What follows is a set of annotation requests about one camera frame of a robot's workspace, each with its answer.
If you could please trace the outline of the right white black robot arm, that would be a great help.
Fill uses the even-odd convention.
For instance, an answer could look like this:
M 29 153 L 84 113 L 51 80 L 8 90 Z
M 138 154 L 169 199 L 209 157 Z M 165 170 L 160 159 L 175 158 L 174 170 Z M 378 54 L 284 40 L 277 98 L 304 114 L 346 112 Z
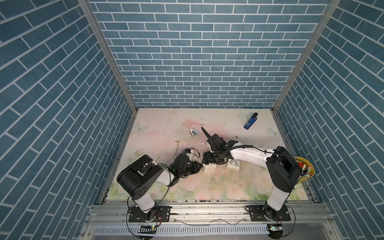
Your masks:
M 203 153 L 205 165 L 246 161 L 267 168 L 274 184 L 266 201 L 265 211 L 279 212 L 290 193 L 302 177 L 303 168 L 294 157 L 281 146 L 272 150 L 256 148 L 230 141 L 222 147 L 211 144 L 211 150 Z

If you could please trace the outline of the white bow gift box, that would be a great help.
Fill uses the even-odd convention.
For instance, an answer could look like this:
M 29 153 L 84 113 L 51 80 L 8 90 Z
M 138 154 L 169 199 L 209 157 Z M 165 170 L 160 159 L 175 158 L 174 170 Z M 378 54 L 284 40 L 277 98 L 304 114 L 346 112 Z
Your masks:
M 227 169 L 239 171 L 240 170 L 240 161 L 238 160 L 228 160 Z
M 204 171 L 205 172 L 208 172 L 208 171 L 213 171 L 217 168 L 217 165 L 216 164 L 208 164 L 208 165 L 204 165 Z

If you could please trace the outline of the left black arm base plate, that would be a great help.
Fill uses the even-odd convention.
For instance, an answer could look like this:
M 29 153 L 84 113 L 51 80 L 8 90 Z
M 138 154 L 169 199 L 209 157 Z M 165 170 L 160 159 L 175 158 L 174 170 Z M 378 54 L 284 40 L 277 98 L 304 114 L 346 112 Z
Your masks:
M 132 206 L 129 210 L 128 222 L 130 223 L 152 223 L 169 222 L 171 214 L 170 206 L 158 206 L 147 213 L 144 213 L 139 207 Z

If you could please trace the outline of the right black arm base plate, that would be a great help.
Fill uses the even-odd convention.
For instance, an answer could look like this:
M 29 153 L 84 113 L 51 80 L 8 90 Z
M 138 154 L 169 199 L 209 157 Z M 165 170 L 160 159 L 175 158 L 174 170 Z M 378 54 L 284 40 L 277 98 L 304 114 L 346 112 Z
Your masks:
M 291 216 L 286 205 L 279 211 L 274 210 L 267 204 L 246 206 L 245 210 L 250 214 L 252 222 L 289 222 Z

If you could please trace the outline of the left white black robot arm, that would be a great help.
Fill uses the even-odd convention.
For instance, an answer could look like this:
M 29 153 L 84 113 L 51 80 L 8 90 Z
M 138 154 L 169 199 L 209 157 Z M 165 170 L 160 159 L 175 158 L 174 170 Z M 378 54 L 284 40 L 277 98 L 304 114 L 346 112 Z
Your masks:
M 169 167 L 157 164 L 148 155 L 143 155 L 118 174 L 117 182 L 142 213 L 148 214 L 157 207 L 157 203 L 149 194 L 149 189 L 154 183 L 159 182 L 171 188 L 180 179 L 195 175 L 203 168 L 203 164 L 191 160 L 192 155 L 179 154 Z

